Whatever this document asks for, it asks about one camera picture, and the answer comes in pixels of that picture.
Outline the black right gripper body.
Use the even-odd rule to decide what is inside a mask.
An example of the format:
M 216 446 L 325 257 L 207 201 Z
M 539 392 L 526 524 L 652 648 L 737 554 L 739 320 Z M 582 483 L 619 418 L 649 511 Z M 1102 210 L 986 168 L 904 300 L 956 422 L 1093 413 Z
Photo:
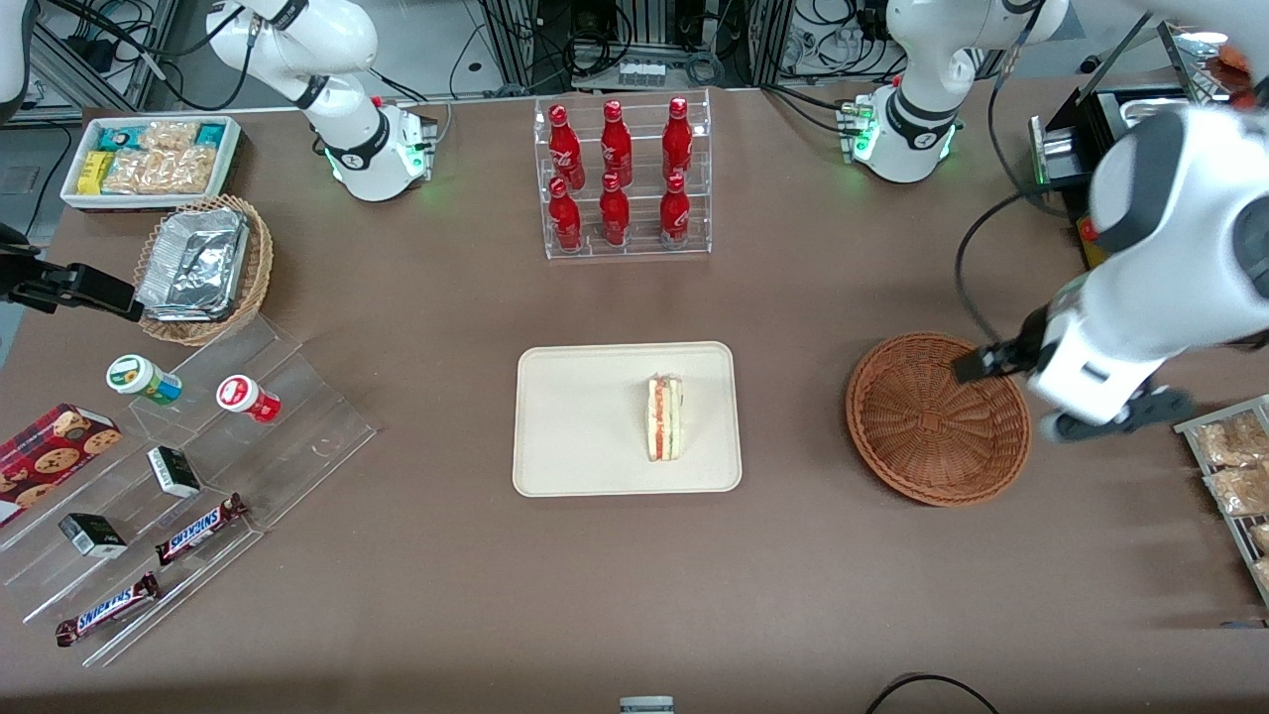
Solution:
M 1 298 L 30 309 L 55 313 L 62 304 L 63 268 L 41 259 L 25 235 L 1 226 Z

